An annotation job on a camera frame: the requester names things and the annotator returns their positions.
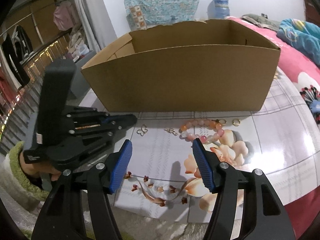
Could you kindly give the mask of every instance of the human hand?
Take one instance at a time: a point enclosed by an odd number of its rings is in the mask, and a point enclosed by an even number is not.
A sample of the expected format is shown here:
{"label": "human hand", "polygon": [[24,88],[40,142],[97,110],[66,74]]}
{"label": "human hand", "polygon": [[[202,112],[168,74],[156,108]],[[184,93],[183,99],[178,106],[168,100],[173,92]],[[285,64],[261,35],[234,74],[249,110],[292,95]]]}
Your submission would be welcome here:
{"label": "human hand", "polygon": [[33,177],[39,178],[40,173],[52,174],[51,180],[55,181],[59,178],[61,171],[55,169],[48,161],[43,161],[39,163],[26,164],[24,162],[23,152],[20,153],[20,166],[24,173]]}

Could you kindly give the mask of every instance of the gray curtain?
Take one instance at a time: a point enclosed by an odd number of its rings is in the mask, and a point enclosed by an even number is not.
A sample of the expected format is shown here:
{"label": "gray curtain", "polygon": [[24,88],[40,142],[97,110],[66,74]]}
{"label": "gray curtain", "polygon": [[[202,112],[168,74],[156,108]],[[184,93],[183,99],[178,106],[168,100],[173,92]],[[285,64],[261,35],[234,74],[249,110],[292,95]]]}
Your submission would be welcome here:
{"label": "gray curtain", "polygon": [[75,0],[75,4],[90,50],[99,52],[116,40],[116,32],[103,0]]}

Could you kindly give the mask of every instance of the blue rubber pad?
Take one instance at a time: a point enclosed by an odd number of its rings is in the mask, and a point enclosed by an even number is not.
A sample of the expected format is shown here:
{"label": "blue rubber pad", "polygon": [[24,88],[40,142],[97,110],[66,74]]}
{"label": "blue rubber pad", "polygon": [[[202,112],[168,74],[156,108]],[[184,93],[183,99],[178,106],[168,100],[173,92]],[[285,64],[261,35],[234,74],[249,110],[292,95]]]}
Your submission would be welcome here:
{"label": "blue rubber pad", "polygon": [[199,139],[193,140],[192,143],[193,155],[196,159],[203,184],[206,188],[212,192],[215,189],[215,184],[213,182],[212,170],[207,162],[207,159],[204,156],[204,147]]}
{"label": "blue rubber pad", "polygon": [[127,167],[132,156],[132,142],[130,140],[125,140],[119,153],[121,155],[110,176],[109,191],[111,194],[115,193],[120,187],[123,176],[127,171]]}

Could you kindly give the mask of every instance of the blue water jug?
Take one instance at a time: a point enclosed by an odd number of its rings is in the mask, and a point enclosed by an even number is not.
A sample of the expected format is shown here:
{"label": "blue water jug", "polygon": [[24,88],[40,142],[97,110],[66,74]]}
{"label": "blue water jug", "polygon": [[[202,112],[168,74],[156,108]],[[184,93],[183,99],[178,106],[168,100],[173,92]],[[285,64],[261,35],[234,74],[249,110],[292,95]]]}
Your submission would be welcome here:
{"label": "blue water jug", "polygon": [[208,6],[209,19],[224,19],[230,16],[229,0],[212,0]]}

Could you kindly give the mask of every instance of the cardboard box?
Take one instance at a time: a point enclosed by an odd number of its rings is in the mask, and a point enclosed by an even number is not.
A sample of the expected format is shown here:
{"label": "cardboard box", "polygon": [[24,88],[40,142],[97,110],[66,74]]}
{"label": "cardboard box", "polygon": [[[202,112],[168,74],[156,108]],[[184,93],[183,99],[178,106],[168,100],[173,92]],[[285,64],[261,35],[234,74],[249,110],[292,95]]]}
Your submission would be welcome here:
{"label": "cardboard box", "polygon": [[110,112],[258,111],[280,49],[231,20],[127,33],[82,67]]}

